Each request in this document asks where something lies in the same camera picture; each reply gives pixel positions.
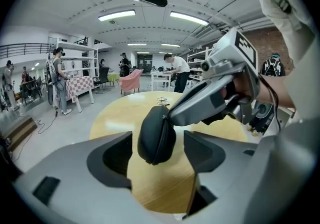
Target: fluorescent light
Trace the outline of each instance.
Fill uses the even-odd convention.
[[[105,16],[98,17],[98,19],[102,21],[114,19],[114,18],[122,18],[122,17],[128,17],[128,16],[135,16],[136,12],[134,10],[128,10],[128,11],[121,11],[121,12],[116,12],[112,14],[108,14]]]
[[[173,44],[161,44],[162,46],[168,46],[168,47],[180,47],[180,45],[173,45]]]
[[[131,43],[131,44],[128,44],[128,46],[145,46],[146,43]]]
[[[195,23],[198,23],[198,24],[203,25],[203,26],[207,26],[209,24],[208,21],[202,20],[200,18],[195,18],[195,17],[189,16],[189,15],[178,13],[178,12],[174,12],[174,11],[171,11],[170,16],[173,17],[173,18],[181,18],[181,19],[184,19],[184,20],[195,22]]]

